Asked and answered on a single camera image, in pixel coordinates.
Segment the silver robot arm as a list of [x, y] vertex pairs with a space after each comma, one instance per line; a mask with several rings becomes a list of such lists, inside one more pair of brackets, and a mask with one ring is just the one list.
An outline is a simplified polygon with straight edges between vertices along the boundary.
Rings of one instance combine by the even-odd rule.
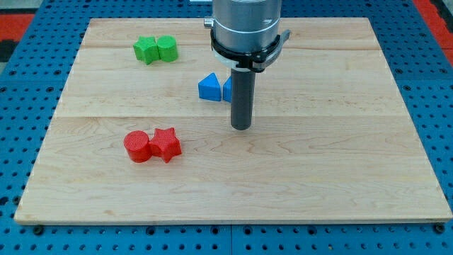
[[233, 52], [264, 50], [278, 33], [281, 0], [213, 0], [204, 26], [214, 41]]

